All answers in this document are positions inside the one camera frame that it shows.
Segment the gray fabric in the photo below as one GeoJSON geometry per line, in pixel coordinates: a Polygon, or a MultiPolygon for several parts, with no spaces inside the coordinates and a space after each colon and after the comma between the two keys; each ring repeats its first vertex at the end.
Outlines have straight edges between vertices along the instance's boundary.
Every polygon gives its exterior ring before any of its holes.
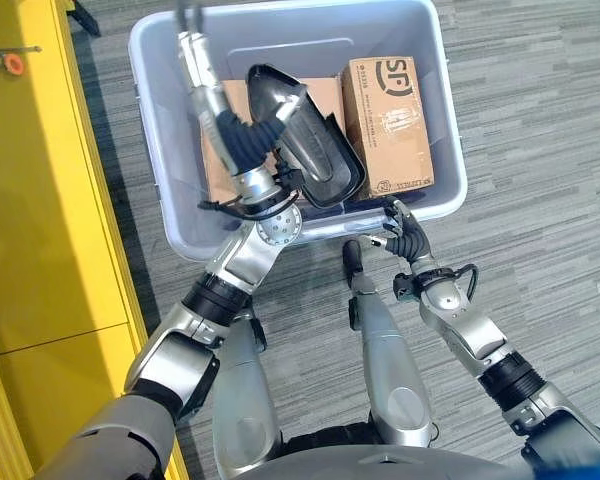
{"type": "MultiPolygon", "coordinates": [[[[600,0],[435,1],[469,192],[425,228],[445,264],[481,267],[475,303],[600,425],[600,0]]],[[[133,24],[171,2],[84,0],[102,38],[74,28],[93,128],[147,325],[202,265],[169,248],[127,56],[133,24]]],[[[364,420],[359,333],[349,330],[342,239],[284,252],[255,298],[262,355],[286,438],[364,420]]],[[[413,304],[397,304],[401,264],[364,251],[431,395],[434,445],[512,464],[521,440],[413,304]]],[[[210,397],[179,429],[194,478],[217,478],[210,397]]]]}

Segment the printed logo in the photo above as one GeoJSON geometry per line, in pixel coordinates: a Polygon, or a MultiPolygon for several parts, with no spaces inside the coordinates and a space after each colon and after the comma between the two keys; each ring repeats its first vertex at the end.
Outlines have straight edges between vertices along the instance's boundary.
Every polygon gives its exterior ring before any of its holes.
{"type": "Polygon", "coordinates": [[[390,191],[391,190],[391,182],[389,182],[389,180],[379,181],[378,187],[376,190],[378,190],[378,192],[380,192],[380,193],[390,191]]]}
{"type": "Polygon", "coordinates": [[[380,88],[388,95],[404,97],[413,92],[404,59],[376,62],[376,78],[380,88]]]}

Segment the cardboard box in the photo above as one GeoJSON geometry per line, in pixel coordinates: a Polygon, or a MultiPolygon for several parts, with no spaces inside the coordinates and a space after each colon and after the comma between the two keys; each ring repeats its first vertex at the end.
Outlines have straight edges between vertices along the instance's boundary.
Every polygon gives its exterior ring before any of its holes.
{"type": "Polygon", "coordinates": [[[342,74],[346,133],[366,164],[356,198],[433,184],[433,165],[411,57],[351,60],[342,74]]]}
{"type": "MultiPolygon", "coordinates": [[[[326,117],[334,113],[338,125],[344,131],[342,90],[339,80],[337,78],[303,78],[299,81],[307,85],[309,95],[322,115],[326,117]]],[[[226,80],[222,83],[233,110],[243,121],[250,121],[247,85],[244,80],[226,80]]],[[[235,198],[236,191],[231,183],[229,173],[204,134],[202,135],[202,158],[207,175],[209,199],[215,202],[226,202],[235,198]]],[[[269,170],[275,172],[274,164],[275,159],[269,155],[265,165],[269,170]]]]}

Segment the yellow wall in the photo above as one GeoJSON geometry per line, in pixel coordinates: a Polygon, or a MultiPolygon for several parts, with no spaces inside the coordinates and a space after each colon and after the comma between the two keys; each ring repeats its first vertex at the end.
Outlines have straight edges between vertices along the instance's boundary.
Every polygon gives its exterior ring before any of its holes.
{"type": "Polygon", "coordinates": [[[42,47],[23,76],[0,71],[0,376],[34,470],[120,393],[146,340],[67,5],[0,0],[0,47],[42,47]]]}

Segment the plastic bin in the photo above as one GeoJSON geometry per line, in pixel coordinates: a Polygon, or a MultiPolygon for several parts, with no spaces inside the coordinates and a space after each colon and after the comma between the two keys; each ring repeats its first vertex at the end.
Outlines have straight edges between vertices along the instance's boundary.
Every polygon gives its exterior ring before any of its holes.
{"type": "MultiPolygon", "coordinates": [[[[440,25],[427,0],[304,0],[205,9],[214,66],[222,79],[244,78],[255,63],[297,77],[337,75],[352,58],[408,55],[416,63],[435,185],[412,196],[421,220],[462,205],[467,179],[442,46],[440,25]]],[[[172,12],[150,15],[131,31],[129,55],[165,231],[185,258],[207,260],[237,228],[235,219],[197,208],[207,198],[200,129],[177,59],[172,12]]],[[[381,226],[378,203],[343,205],[326,218],[305,221],[297,242],[381,226]]]]}

